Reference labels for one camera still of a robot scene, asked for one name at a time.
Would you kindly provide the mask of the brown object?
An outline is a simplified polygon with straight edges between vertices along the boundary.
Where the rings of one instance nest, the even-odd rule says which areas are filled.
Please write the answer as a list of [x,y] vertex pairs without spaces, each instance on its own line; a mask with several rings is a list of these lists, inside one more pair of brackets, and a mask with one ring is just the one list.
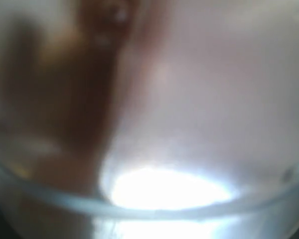
[[0,0],[0,163],[99,197],[139,0]]

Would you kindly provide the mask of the clear plastic shaker cup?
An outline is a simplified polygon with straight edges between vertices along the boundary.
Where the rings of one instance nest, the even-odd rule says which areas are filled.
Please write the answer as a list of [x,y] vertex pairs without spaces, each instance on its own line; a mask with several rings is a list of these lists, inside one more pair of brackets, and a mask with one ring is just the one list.
[[299,229],[299,0],[141,0],[100,196],[0,163],[23,239],[288,239]]

